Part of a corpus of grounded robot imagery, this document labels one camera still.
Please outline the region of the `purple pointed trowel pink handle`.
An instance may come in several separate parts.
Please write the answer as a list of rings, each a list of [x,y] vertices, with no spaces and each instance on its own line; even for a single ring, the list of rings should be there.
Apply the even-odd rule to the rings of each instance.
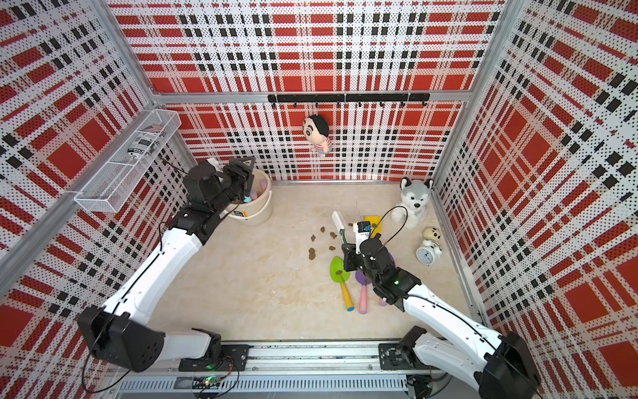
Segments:
[[[359,313],[367,314],[368,312],[368,285],[370,282],[367,279],[367,276],[362,273],[362,271],[356,272],[356,280],[358,284],[361,286],[360,291],[360,299],[359,299]]]

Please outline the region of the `green pointed trowel yellow handle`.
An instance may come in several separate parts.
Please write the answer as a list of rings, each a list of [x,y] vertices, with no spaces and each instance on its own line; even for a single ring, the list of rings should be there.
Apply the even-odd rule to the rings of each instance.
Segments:
[[[342,297],[344,300],[344,304],[348,312],[352,312],[354,310],[354,303],[352,302],[352,297],[350,296],[349,290],[347,288],[346,282],[350,277],[350,274],[344,269],[344,262],[342,258],[334,257],[330,264],[330,276],[333,282],[340,285],[342,290]]]

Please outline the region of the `green white scrub brush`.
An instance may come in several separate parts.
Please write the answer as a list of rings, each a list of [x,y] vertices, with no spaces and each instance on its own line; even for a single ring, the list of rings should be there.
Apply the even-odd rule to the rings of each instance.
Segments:
[[[342,214],[339,211],[333,211],[332,212],[332,221],[335,224],[337,230],[338,230],[338,234],[340,235],[341,239],[342,239],[342,243],[346,244],[347,243],[347,238],[345,235],[346,232],[346,225],[344,223],[344,218],[342,216]]]

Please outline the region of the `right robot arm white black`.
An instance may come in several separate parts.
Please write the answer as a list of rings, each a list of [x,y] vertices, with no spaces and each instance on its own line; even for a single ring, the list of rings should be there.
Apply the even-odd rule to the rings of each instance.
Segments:
[[[537,395],[541,377],[518,334],[501,334],[448,305],[413,274],[396,267],[378,236],[343,244],[342,251],[345,271],[361,272],[380,299],[435,329],[430,333],[413,327],[405,335],[404,354],[410,361],[447,372],[482,398]]]

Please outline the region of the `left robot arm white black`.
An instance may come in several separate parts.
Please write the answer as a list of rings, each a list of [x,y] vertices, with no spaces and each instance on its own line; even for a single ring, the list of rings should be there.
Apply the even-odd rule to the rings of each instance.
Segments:
[[[163,360],[199,359],[213,365],[221,361],[219,334],[203,329],[159,332],[147,324],[175,277],[229,214],[229,206],[249,197],[254,163],[252,156],[234,158],[224,167],[207,160],[188,172],[187,201],[149,258],[103,305],[80,314],[77,323],[89,359],[131,372],[143,372]]]

